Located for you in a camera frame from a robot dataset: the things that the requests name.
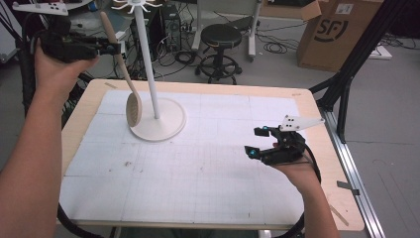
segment white stand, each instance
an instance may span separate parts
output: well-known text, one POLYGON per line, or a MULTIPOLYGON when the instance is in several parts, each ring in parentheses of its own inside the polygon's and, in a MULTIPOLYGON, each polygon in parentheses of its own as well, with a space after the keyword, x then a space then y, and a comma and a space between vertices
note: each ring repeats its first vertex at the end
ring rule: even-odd
POLYGON ((185 125, 185 111, 179 103, 159 98, 158 105, 163 112, 160 118, 155 118, 152 101, 148 100, 143 103, 140 123, 131 127, 134 134, 146 141, 164 141, 178 134, 185 125))
POLYGON ((146 26, 144 24, 145 17, 143 15, 143 10, 146 11, 146 9, 143 5, 145 4, 154 6, 147 3, 146 0, 128 0, 126 5, 114 9, 122 9, 131 5, 132 9, 129 13, 132 13, 134 8, 143 60, 145 62, 146 75, 148 77, 149 90, 152 98, 152 101, 144 103, 140 123, 135 127, 131 127, 131 130, 136 136, 144 140, 163 141, 175 136, 183 129, 186 122, 186 115, 182 106, 177 102, 167 98, 157 98, 151 54, 149 52, 146 26))

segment cardboard box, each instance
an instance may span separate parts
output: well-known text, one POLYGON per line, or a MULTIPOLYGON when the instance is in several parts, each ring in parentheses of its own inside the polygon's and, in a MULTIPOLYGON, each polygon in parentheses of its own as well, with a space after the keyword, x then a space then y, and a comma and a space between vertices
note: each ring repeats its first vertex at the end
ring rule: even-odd
POLYGON ((281 5, 269 5, 268 0, 262 0, 260 8, 260 16, 263 17, 280 17, 280 18, 295 18, 308 21, 321 15, 319 1, 313 1, 304 7, 291 7, 281 5))
POLYGON ((322 15, 311 19, 297 49, 301 67, 338 71, 383 0, 319 1, 322 15))

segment metal bar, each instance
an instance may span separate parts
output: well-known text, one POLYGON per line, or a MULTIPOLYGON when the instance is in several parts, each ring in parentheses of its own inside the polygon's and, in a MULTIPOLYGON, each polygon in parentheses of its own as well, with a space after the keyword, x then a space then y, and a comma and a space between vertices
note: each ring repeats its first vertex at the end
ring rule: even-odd
MULTIPOLYGON (((320 107, 324 110, 331 111, 337 100, 341 98, 341 105, 344 107, 340 107, 341 113, 339 114, 337 130, 342 142, 345 142, 344 131, 346 127, 346 118, 343 117, 346 117, 347 115, 346 111, 351 83, 355 75, 368 59, 370 53, 377 46, 377 43, 397 19, 408 2, 409 0, 385 0, 382 3, 358 43, 355 45, 355 48, 344 62, 340 73, 336 76, 336 80, 332 81, 322 98, 318 100, 318 105, 320 107)), ((325 82, 312 88, 322 88, 322 86, 325 86, 325 82)))
POLYGON ((319 91, 321 91, 321 90, 323 90, 325 88, 328 88, 334 82, 334 80, 336 79, 336 77, 337 77, 338 74, 339 73, 336 73, 336 74, 334 74, 334 76, 328 78, 327 80, 325 80, 325 81, 323 81, 321 83, 318 83, 315 86, 312 86, 311 88, 309 88, 309 90, 313 94, 313 93, 317 93, 317 92, 319 92, 319 91))
POLYGON ((365 189, 364 183, 359 175, 358 168, 355 165, 349 147, 341 142, 337 134, 337 120, 333 112, 326 112, 320 110, 321 115, 326 121, 327 130, 330 133, 333 145, 339 156, 340 163, 345 171, 346 177, 353 189, 358 189, 360 195, 355 196, 355 200, 359 206, 365 225, 371 238, 384 238, 382 227, 374 212, 373 206, 368 198, 368 193, 365 189))
POLYGON ((254 57, 256 56, 256 31, 262 2, 263 0, 257 0, 256 8, 254 9, 253 24, 251 26, 251 31, 248 40, 248 55, 250 56, 251 61, 253 61, 254 57))

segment human arm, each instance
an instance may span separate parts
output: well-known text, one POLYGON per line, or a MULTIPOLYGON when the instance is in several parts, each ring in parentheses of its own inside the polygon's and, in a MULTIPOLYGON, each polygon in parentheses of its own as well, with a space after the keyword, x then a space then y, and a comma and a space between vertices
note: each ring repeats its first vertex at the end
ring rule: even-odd
POLYGON ((37 47, 37 89, 0 174, 0 237, 53 237, 61 184, 61 109, 77 76, 95 62, 62 63, 37 47))
MULTIPOLYGON (((297 162, 306 162, 306 159, 301 158, 297 162)), ((327 198, 312 165, 302 163, 273 167, 283 172, 302 194, 305 212, 305 237, 340 237, 327 198)))

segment tabletop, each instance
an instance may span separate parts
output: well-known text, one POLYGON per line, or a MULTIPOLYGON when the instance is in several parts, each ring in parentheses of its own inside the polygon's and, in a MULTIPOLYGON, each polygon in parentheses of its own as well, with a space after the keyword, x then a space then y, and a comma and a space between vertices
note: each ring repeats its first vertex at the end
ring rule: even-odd
MULTIPOLYGON (((148 84, 144 81, 135 81, 136 88, 141 92, 148 92, 148 84)), ((76 155, 83 137, 89 128, 92 119, 98 112, 104 95, 110 90, 128 90, 127 83, 123 80, 95 79, 92 80, 71 117, 67 121, 62 131, 63 161, 62 173, 65 174, 71 161, 76 155)), ((200 83, 176 83, 176 82, 157 82, 157 91, 161 93, 190 93, 201 95, 235 95, 252 96, 257 98, 285 98, 292 99, 301 117, 319 118, 320 113, 316 106, 312 93, 307 89, 298 88, 278 88, 278 87, 257 87, 241 85, 218 85, 218 84, 200 84, 200 83)), ((309 141, 310 147, 317 159, 322 175, 322 186, 326 193, 331 211, 339 230, 362 230, 363 223, 358 206, 354 200, 352 192, 348 189, 337 187, 337 181, 347 182, 346 176, 341 167, 340 161, 336 155, 330 136, 324 125, 315 126, 304 131, 305 137, 309 141)), ((84 224, 104 224, 104 225, 143 225, 143 226, 175 226, 175 227, 214 227, 217 228, 246 228, 246 229, 287 229, 287 223, 278 224, 255 224, 247 222, 229 223, 225 220, 220 223, 205 222, 145 222, 142 220, 79 220, 84 224)))

